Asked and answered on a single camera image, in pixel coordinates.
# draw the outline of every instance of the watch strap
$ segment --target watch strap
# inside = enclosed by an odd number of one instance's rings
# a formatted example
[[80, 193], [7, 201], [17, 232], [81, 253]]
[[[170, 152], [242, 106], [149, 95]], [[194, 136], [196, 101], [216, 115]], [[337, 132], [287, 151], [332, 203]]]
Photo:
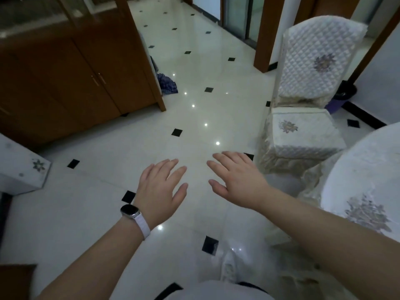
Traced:
[[150, 235], [150, 227], [148, 226], [146, 220], [144, 219], [143, 215], [140, 213], [137, 215], [134, 220], [136, 221], [137, 225], [140, 227], [140, 230], [143, 233], [144, 239], [146, 239]]

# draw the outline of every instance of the person's left hand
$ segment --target person's left hand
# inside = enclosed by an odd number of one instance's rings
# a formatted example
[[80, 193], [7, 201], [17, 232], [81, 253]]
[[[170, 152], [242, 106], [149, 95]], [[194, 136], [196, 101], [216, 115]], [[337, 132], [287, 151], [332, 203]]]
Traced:
[[187, 183], [183, 183], [175, 195], [172, 192], [179, 183], [186, 166], [174, 171], [178, 159], [161, 161], [147, 167], [140, 177], [134, 205], [140, 210], [151, 230], [167, 221], [186, 197]]

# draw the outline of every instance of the white chair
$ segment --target white chair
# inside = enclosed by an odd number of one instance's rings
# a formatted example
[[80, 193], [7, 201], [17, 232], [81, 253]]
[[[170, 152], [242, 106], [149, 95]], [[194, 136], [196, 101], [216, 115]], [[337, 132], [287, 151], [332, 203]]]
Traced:
[[258, 155], [265, 174], [301, 176], [346, 149], [323, 107], [334, 96], [366, 30], [362, 23], [320, 16], [285, 31]]

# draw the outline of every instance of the purple trash can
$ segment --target purple trash can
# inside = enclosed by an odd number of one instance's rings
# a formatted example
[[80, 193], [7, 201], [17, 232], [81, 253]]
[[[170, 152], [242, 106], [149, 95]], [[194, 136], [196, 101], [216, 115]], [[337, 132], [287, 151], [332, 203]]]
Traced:
[[330, 114], [333, 114], [356, 93], [356, 86], [343, 80], [332, 100], [325, 106], [325, 109]]

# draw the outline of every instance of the watch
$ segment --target watch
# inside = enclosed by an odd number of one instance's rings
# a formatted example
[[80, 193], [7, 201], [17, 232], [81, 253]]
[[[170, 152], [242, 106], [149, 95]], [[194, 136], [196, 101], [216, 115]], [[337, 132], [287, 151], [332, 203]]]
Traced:
[[140, 230], [143, 233], [144, 239], [146, 239], [150, 235], [150, 227], [148, 226], [142, 213], [136, 206], [126, 204], [121, 207], [121, 213], [123, 214], [123, 216], [136, 221], [137, 225], [140, 227]]

